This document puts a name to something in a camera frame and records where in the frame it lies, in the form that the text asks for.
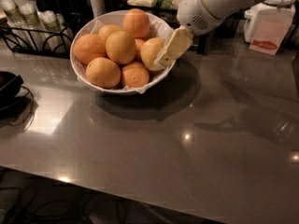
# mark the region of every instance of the basket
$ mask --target basket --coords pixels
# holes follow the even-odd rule
[[[71,29],[73,34],[77,32],[78,17],[79,14],[73,13],[71,21],[61,32],[57,33],[10,27],[6,22],[3,22],[0,24],[0,36],[2,36],[7,47],[12,52],[69,59],[70,45],[72,43],[73,37],[70,36],[66,31]],[[40,35],[45,37],[42,46],[38,46],[35,41],[35,37]],[[57,45],[50,49],[48,44],[52,39],[55,39]]]
[[[161,80],[163,80],[176,63],[173,62],[169,67],[160,71],[157,75],[151,78],[148,84],[146,84],[141,88],[131,88],[131,89],[124,88],[124,89],[117,89],[117,90],[112,90],[112,89],[109,90],[109,89],[103,89],[101,87],[97,87],[87,80],[85,75],[85,65],[83,65],[80,61],[78,61],[74,55],[74,44],[82,35],[90,34],[90,33],[97,34],[99,29],[106,24],[116,24],[122,27],[123,17],[126,14],[126,12],[127,10],[114,11],[93,19],[85,26],[83,26],[80,31],[78,31],[71,46],[70,60],[72,63],[72,67],[78,77],[78,80],[81,81],[83,85],[85,85],[86,87],[94,91],[100,91],[101,94],[134,95],[134,94],[144,93],[146,90],[148,90],[149,88],[153,87]],[[150,13],[147,14],[149,16],[149,21],[150,21],[150,30],[147,38],[162,37],[165,40],[168,40],[170,35],[174,31],[173,28],[171,28],[165,21],[156,17],[155,15],[152,15]]]

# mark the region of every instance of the black object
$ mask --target black object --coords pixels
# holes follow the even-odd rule
[[[235,32],[241,19],[244,18],[244,10],[227,17],[223,23],[215,29],[215,37],[217,38],[234,38]]]
[[[10,72],[0,72],[0,106],[6,105],[21,89],[23,80]]]
[[[70,21],[72,13],[83,14],[82,9],[85,7],[85,4],[83,0],[59,0],[59,6],[65,21]]]
[[[129,9],[128,0],[104,0],[106,12]]]
[[[54,13],[63,14],[59,0],[35,0],[39,11],[51,10]]]
[[[206,41],[207,41],[207,34],[200,35],[198,39],[198,47],[197,47],[197,54],[205,54],[206,53]]]

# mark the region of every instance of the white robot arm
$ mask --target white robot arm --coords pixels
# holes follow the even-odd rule
[[[203,35],[218,27],[241,8],[252,7],[264,0],[181,0],[178,22],[194,35]]]
[[[264,0],[180,0],[180,27],[160,51],[154,65],[158,69],[170,66],[192,44],[194,35],[204,35],[220,26],[224,20],[242,8],[252,7]]]

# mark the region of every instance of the counter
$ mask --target counter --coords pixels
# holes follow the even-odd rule
[[[0,69],[22,76],[35,107],[19,126],[0,119],[0,165],[224,223],[299,223],[295,52],[248,46],[215,39],[122,97],[83,87],[67,59],[1,41]]]

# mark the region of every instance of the bowl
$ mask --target bowl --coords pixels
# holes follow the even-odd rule
[[[78,33],[76,34],[76,36],[72,41],[72,45],[70,49],[70,61],[72,64],[72,68],[74,69],[74,72],[76,73],[78,80],[84,86],[94,91],[100,91],[103,94],[109,93],[109,94],[118,94],[118,95],[134,95],[134,94],[144,93],[146,90],[148,90],[149,88],[153,87],[154,85],[162,81],[168,75],[168,73],[176,63],[173,62],[170,66],[158,72],[154,77],[151,77],[148,84],[146,84],[141,88],[104,89],[95,86],[91,82],[89,82],[85,75],[85,65],[82,64],[80,61],[78,61],[74,55],[74,44],[81,36],[85,34],[97,34],[99,29],[106,24],[116,24],[122,27],[122,21],[126,13],[127,10],[109,12],[89,21],[78,31]],[[168,40],[171,34],[174,32],[173,28],[171,28],[165,21],[163,21],[159,17],[152,15],[150,13],[147,14],[149,16],[149,21],[150,21],[150,30],[149,30],[149,35],[146,37],[146,39],[152,37],[161,37],[164,38],[165,40]]]

